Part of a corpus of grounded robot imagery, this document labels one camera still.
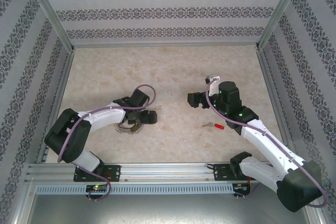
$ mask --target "metal key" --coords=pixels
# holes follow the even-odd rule
[[[206,127],[206,126],[208,126],[208,127],[213,127],[214,124],[213,124],[212,122],[209,122],[209,123],[207,123],[207,124],[205,124],[205,125],[202,125],[202,127]]]

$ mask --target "black joint housing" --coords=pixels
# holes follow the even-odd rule
[[[303,168],[321,185],[321,168],[315,161],[304,162]],[[322,196],[317,186],[299,168],[288,170],[282,181],[277,181],[277,195],[281,203],[291,212],[296,212]]]
[[[128,120],[128,124],[154,124],[158,122],[157,113],[152,110],[128,111],[125,118]]]
[[[149,101],[149,96],[139,89],[136,89],[131,97],[124,97],[113,102],[123,107],[142,107]]]
[[[72,129],[73,125],[79,120],[78,113],[72,109],[66,109],[59,116],[55,124],[45,137],[44,142],[55,153],[59,154],[65,139],[68,136],[68,129]],[[69,139],[67,148],[65,149],[62,159],[66,163],[71,163],[82,153],[88,135],[90,133],[91,124],[82,120]]]
[[[258,115],[251,109],[242,106],[242,101],[239,97],[239,90],[236,84],[232,81],[224,81],[218,85],[219,94],[213,94],[210,103],[216,107],[217,111],[226,118],[240,123],[248,123],[254,119],[259,119]],[[210,108],[205,98],[205,92],[189,93],[187,101],[193,108],[198,108],[202,104],[203,109]],[[239,135],[242,134],[242,126],[226,121],[227,125],[234,129]]]
[[[247,157],[252,157],[252,154],[248,152],[241,152],[230,159],[230,169],[235,177],[243,176],[239,164]]]

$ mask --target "beige floor surface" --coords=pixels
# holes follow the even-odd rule
[[[158,113],[157,124],[145,125],[133,135],[118,133],[114,125],[90,134],[86,148],[104,162],[220,162],[242,151],[265,161],[213,111],[187,103],[187,94],[203,92],[204,78],[212,73],[222,81],[236,82],[243,105],[253,109],[280,139],[254,46],[77,49],[60,111],[96,109],[147,83],[158,94],[150,107]],[[152,96],[150,89],[143,91]],[[207,122],[225,129],[202,127]],[[56,159],[50,150],[47,162]]]

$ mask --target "black bracket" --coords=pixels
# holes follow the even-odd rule
[[[230,164],[208,164],[206,167],[214,171],[215,181],[248,180],[248,177],[245,175],[235,176],[230,168]]]
[[[110,182],[119,182],[121,173],[120,165],[104,165],[101,176],[107,178]],[[82,171],[81,169],[75,169],[74,182],[104,182],[104,180],[92,176]]]

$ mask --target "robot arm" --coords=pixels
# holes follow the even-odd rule
[[[129,124],[156,123],[157,114],[155,111],[135,110],[136,107],[142,107],[148,102],[149,96],[136,89],[131,97],[115,100],[106,106],[110,109],[101,110],[92,115],[88,111],[76,112],[72,109],[66,109],[46,135],[45,143],[59,155],[69,131],[80,118],[83,118],[73,131],[61,158],[66,163],[73,163],[89,172],[100,175],[104,167],[103,161],[84,148],[88,135],[109,124],[124,123],[125,121]]]
[[[256,113],[242,106],[239,90],[234,82],[220,83],[219,76],[212,75],[206,78],[206,83],[211,83],[208,93],[209,101],[217,112],[229,119],[226,121],[227,125],[253,143],[272,164],[272,166],[266,165],[252,157],[251,154],[243,152],[230,160],[230,167],[235,176],[244,174],[258,180],[277,193],[282,204],[293,212],[322,195],[320,189],[299,169],[295,162],[321,184],[319,165],[314,161],[306,162],[286,148],[268,131]],[[204,109],[209,108],[205,92],[188,94],[188,103],[194,108],[198,107],[198,104],[202,104]],[[255,129],[261,129],[264,133],[231,121],[250,125]],[[288,155],[285,155],[279,148],[282,148]]]

